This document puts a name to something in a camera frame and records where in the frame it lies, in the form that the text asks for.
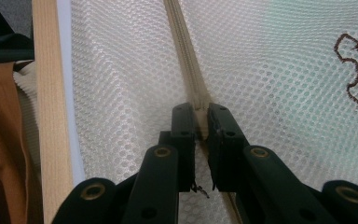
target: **wooden strip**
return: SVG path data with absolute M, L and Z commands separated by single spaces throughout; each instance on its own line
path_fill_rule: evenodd
M 33 0 L 45 223 L 73 188 L 56 0 Z

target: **beige zipper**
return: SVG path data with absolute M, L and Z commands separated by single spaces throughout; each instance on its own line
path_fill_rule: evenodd
M 185 18 L 178 0 L 164 0 L 164 5 L 167 10 L 168 21 L 171 26 L 172 38 L 176 47 L 182 75 L 185 80 L 188 101 L 193 105 L 195 110 L 196 131 L 200 139 L 205 140 L 208 136 L 207 110 L 212 98 L 202 78 L 196 52 L 191 43 L 190 34 L 187 30 Z M 242 223 L 233 195 L 227 193 L 227 196 L 236 213 L 237 220 Z

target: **orange garment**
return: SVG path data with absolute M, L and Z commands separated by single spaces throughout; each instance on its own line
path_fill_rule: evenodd
M 41 186 L 23 134 L 13 63 L 0 64 L 0 223 L 43 223 Z

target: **honeycomb texture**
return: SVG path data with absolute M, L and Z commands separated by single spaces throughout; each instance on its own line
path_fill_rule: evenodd
M 358 2 L 180 1 L 213 101 L 304 183 L 358 185 Z M 335 52 L 335 45 L 344 38 Z
M 162 1 L 72 1 L 76 126 L 86 178 L 119 183 L 171 128 L 185 84 Z M 197 153 L 198 183 L 180 195 L 179 223 L 229 223 L 226 201 L 210 192 L 207 161 Z

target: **brown thread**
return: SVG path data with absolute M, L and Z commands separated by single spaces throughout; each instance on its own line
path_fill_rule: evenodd
M 339 47 L 339 44 L 341 43 L 341 41 L 344 39 L 344 38 L 348 38 L 350 40 L 352 40 L 354 43 L 355 43 L 355 47 L 353 48 L 354 50 L 358 51 L 358 40 L 355 39 L 354 37 L 352 37 L 351 35 L 348 35 L 348 34 L 343 34 L 339 37 L 339 39 L 337 40 L 337 43 L 335 44 L 334 46 L 334 52 L 336 53 L 336 55 L 338 56 L 338 58 L 343 62 L 351 62 L 351 63 L 354 63 L 355 66 L 356 66 L 356 79 L 354 80 L 354 82 L 352 83 L 349 83 L 348 86 L 347 86 L 347 93 L 348 95 L 350 96 L 350 98 L 356 103 L 358 104 L 358 99 L 353 96 L 350 92 L 350 88 L 356 86 L 358 84 L 358 62 L 353 59 L 353 58 L 343 58 L 341 56 L 341 54 L 338 52 L 338 47 Z

